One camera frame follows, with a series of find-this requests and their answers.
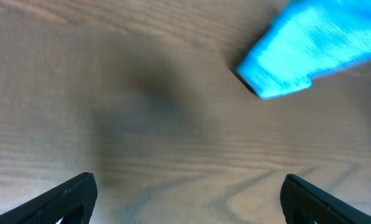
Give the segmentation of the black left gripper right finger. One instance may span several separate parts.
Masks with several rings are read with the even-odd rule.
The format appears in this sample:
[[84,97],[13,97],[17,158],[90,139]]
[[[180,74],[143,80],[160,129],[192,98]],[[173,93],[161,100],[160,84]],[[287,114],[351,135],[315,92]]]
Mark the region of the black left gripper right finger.
[[287,224],[371,224],[371,216],[295,174],[286,175],[280,204]]

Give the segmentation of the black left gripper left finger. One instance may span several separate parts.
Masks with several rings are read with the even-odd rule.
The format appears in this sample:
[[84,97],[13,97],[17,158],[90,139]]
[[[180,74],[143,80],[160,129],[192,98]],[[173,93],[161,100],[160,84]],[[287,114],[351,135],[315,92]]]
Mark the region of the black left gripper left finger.
[[0,224],[88,224],[98,197],[94,175],[81,173],[0,215]]

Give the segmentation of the blue microfiber cloth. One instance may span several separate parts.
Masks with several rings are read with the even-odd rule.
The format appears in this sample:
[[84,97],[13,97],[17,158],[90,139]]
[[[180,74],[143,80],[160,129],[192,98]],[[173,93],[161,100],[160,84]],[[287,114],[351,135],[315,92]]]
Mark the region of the blue microfiber cloth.
[[371,0],[291,1],[236,72],[262,99],[371,60]]

